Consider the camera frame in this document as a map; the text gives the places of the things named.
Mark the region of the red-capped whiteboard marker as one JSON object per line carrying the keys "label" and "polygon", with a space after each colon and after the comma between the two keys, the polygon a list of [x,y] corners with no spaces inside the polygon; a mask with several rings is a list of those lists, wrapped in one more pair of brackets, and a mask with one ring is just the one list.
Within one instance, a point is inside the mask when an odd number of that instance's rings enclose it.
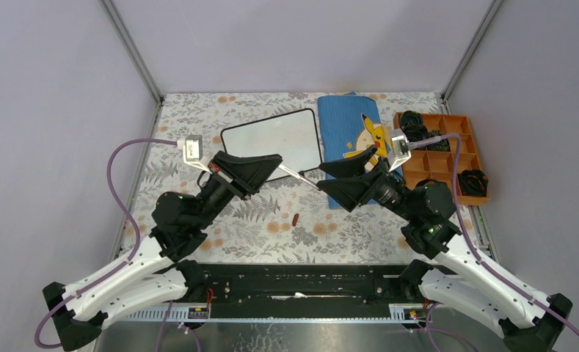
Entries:
{"label": "red-capped whiteboard marker", "polygon": [[290,169],[289,167],[287,167],[284,164],[280,164],[278,166],[278,169],[280,169],[281,171],[283,171],[284,173],[286,173],[287,175],[292,176],[293,178],[296,178],[297,180],[300,180],[301,182],[309,185],[310,187],[314,188],[314,189],[318,189],[318,186],[312,181],[309,180],[308,178],[306,178],[304,175],[300,174],[297,171],[294,171],[292,169]]}

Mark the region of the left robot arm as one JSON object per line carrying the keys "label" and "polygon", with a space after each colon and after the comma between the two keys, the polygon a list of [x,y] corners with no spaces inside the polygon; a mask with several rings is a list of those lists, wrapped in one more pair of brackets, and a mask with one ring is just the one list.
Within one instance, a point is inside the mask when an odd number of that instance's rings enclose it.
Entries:
{"label": "left robot arm", "polygon": [[258,193],[283,159],[278,154],[213,158],[183,151],[184,162],[209,173],[197,195],[167,191],[156,201],[149,235],[95,273],[68,285],[52,282],[43,296],[52,313],[60,346],[75,351],[97,339],[126,313],[156,302],[205,294],[201,270],[186,260],[207,238],[203,230],[235,197]]}

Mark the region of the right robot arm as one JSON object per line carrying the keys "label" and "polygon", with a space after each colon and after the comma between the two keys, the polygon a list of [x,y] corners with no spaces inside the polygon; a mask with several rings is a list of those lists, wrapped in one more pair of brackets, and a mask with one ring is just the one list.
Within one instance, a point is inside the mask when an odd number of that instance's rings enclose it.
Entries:
{"label": "right robot arm", "polygon": [[370,147],[350,158],[325,162],[319,169],[330,176],[317,187],[347,211],[370,201],[408,223],[401,232],[418,254],[461,276],[413,260],[402,272],[398,290],[406,301],[422,297],[465,314],[500,337],[510,351],[551,351],[564,330],[572,302],[560,293],[547,295],[515,278],[469,242],[450,221],[456,206],[445,183],[424,180],[410,189]]}

